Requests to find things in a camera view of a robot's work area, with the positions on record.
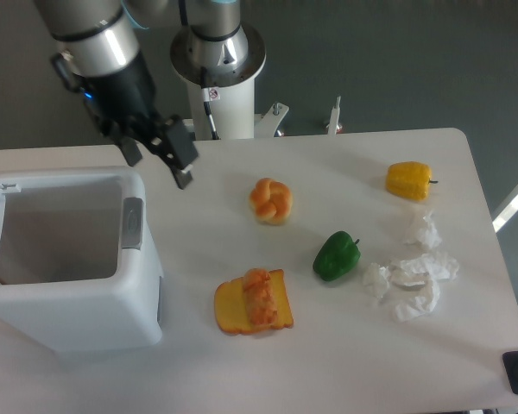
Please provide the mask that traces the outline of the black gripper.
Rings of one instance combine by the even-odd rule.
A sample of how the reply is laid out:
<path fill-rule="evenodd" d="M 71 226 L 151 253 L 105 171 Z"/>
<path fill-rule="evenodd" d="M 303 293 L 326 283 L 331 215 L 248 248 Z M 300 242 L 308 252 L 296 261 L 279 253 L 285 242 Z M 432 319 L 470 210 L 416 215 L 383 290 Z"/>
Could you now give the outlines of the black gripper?
<path fill-rule="evenodd" d="M 50 62 L 65 89 L 83 97 L 99 133 L 116 145 L 128 166 L 142 160 L 135 141 L 150 143 L 149 152 L 169 167 L 178 188 L 190 185 L 198 151 L 179 116 L 165 119 L 156 110 L 155 83 L 143 53 L 122 69 L 95 77 L 74 73 L 60 53 Z"/>

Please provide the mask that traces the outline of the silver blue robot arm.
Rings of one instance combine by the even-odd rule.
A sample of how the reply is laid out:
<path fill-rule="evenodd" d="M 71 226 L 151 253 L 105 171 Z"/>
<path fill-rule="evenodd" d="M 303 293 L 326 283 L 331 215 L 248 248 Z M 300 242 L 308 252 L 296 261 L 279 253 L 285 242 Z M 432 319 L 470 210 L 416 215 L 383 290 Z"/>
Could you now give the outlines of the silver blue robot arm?
<path fill-rule="evenodd" d="M 254 78 L 265 50 L 241 20 L 237 1 L 39 1 L 36 8 L 58 49 L 51 63 L 64 87 L 82 97 L 99 133 L 128 165 L 147 149 L 179 188 L 191 181 L 197 140 L 254 134 Z M 163 116 L 136 28 L 175 24 L 173 69 L 186 83 L 193 127 Z"/>

